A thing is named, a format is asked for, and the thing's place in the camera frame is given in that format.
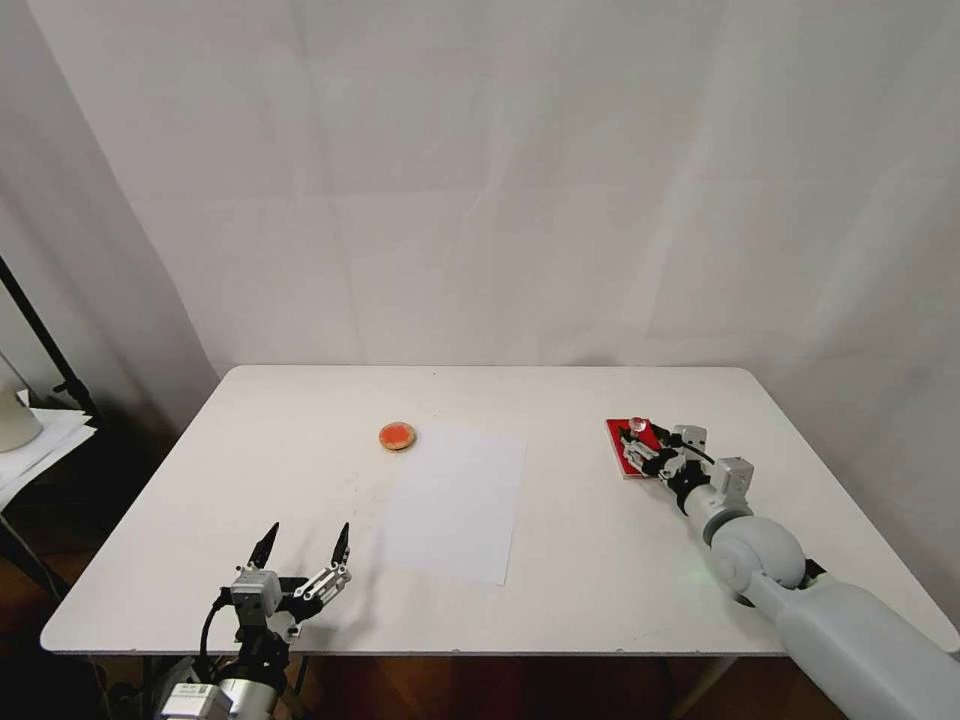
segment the stack of paper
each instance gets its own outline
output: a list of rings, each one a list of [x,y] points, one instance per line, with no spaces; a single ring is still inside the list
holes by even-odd
[[[26,404],[25,390],[20,399]],[[27,483],[95,432],[86,424],[90,416],[80,410],[30,410],[43,430],[26,445],[0,453],[0,510],[9,505]]]

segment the white curtain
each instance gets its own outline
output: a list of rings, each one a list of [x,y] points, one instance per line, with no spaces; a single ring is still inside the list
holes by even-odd
[[[956,2],[29,5],[221,371],[746,367],[960,620]]]

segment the wooden floor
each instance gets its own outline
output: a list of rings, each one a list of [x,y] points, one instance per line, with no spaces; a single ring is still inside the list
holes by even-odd
[[[44,559],[67,580],[92,550]],[[53,610],[46,594],[0,559],[0,691],[34,698],[37,717],[101,718],[98,685],[111,688],[114,720],[139,718],[122,700],[140,684],[135,658],[55,657],[38,643]],[[293,681],[299,658],[288,674]],[[313,658],[301,693],[315,717],[332,718],[664,718],[695,681],[698,658]],[[278,718],[287,718],[279,709]],[[842,718],[787,659],[738,661],[686,716],[690,720]]]

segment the white table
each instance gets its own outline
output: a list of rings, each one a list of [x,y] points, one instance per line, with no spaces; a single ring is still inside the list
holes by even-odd
[[[709,430],[757,468],[751,505],[946,650],[957,631],[749,373],[723,368],[242,367],[230,372],[44,628],[61,653],[190,654],[221,584],[275,520],[269,566],[319,569],[351,523],[354,582],[307,653],[776,654],[770,624],[711,577],[673,496],[620,476],[604,419]],[[382,566],[404,461],[390,420],[527,440],[504,586]],[[222,612],[210,646],[235,651]]]

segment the black cable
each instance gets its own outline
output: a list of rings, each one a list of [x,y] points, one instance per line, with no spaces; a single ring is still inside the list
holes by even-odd
[[[681,444],[683,447],[685,447],[687,450],[693,450],[697,455],[699,455],[700,457],[702,457],[704,460],[706,460],[706,461],[707,461],[708,463],[710,463],[711,465],[714,464],[713,458],[710,457],[709,455],[707,455],[707,454],[706,454],[703,450],[701,450],[700,448],[694,447],[693,445],[690,445],[690,444],[688,444],[688,443],[685,443],[685,442],[683,442],[682,440],[680,441],[680,444]]]
[[[223,610],[229,603],[230,595],[228,593],[221,593],[221,595],[213,601],[213,605],[210,606],[210,612],[207,613],[207,619],[203,621],[203,630],[200,631],[199,662],[196,667],[197,676],[201,682],[213,683],[214,681],[215,668],[213,667],[213,663],[210,662],[210,657],[207,655],[207,635],[210,634],[210,624],[213,622],[213,616]]]
[[[293,686],[293,691],[299,695],[300,691],[303,689],[303,681],[307,676],[307,663],[310,662],[310,656],[304,655],[300,660],[300,667],[297,670],[297,682]]]

